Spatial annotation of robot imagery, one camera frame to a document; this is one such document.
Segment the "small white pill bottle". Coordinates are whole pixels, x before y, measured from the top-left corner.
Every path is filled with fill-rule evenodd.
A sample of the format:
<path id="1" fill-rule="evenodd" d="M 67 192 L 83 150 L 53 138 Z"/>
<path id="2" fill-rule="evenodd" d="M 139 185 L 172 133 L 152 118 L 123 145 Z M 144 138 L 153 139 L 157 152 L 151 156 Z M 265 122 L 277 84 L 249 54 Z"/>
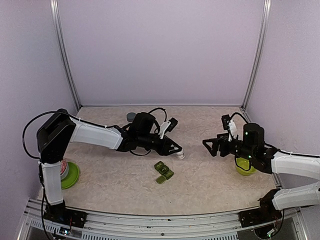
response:
<path id="1" fill-rule="evenodd" d="M 185 158 L 185 153 L 183 150 L 179 151 L 176 153 L 176 157 L 179 159 L 179 160 L 183 160 Z"/>

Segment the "green weekly pill organizer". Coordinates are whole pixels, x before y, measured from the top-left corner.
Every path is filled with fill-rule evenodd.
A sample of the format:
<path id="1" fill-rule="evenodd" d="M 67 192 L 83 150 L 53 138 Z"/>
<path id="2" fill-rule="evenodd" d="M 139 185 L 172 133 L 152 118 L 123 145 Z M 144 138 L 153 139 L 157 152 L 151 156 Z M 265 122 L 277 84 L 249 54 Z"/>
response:
<path id="1" fill-rule="evenodd" d="M 157 162 L 154 165 L 154 169 L 160 174 L 160 176 L 155 180 L 159 185 L 174 176 L 174 172 L 162 161 Z"/>

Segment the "orange pill bottle grey cap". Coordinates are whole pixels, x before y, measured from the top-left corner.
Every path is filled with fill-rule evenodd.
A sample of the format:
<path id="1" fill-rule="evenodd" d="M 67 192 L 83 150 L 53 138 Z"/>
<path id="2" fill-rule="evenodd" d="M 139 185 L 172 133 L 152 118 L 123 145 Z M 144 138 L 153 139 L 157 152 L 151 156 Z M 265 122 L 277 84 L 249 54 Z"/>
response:
<path id="1" fill-rule="evenodd" d="M 136 117 L 136 113 L 135 112 L 129 112 L 127 115 L 126 115 L 126 120 L 128 123 L 132 123 L 134 121 Z"/>

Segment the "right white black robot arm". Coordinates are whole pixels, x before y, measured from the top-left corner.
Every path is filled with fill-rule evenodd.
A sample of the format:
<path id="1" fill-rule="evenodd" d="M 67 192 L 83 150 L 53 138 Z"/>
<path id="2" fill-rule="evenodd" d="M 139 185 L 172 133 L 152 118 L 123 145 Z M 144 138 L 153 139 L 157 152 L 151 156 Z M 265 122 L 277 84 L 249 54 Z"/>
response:
<path id="1" fill-rule="evenodd" d="M 267 144 L 264 128 L 252 122 L 243 125 L 242 139 L 238 139 L 233 116 L 223 115 L 221 121 L 226 132 L 202 141 L 212 157 L 234 155 L 235 159 L 245 159 L 250 168 L 265 174 L 289 174 L 319 181 L 319 155 L 288 152 Z M 319 205 L 320 183 L 272 189 L 259 202 L 255 216 L 260 222 L 266 222 L 277 211 Z"/>

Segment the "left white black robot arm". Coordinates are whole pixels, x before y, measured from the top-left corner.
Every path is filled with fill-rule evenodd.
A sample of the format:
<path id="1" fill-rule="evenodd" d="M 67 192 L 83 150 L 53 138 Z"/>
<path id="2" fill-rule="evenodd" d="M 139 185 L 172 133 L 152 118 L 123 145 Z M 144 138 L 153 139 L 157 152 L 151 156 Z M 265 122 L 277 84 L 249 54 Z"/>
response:
<path id="1" fill-rule="evenodd" d="M 43 188 L 42 218 L 56 223 L 81 225 L 87 213 L 66 207 L 62 193 L 61 162 L 70 143 L 80 143 L 104 147 L 113 151 L 133 154 L 137 148 L 148 153 L 155 151 L 159 156 L 173 154 L 183 157 L 183 148 L 167 137 L 178 121 L 165 118 L 159 124 L 149 112 L 137 113 L 125 126 L 101 125 L 83 120 L 68 113 L 66 109 L 48 111 L 30 120 L 50 115 L 50 118 L 37 130 L 38 156 L 30 158 L 38 161 L 38 174 Z"/>

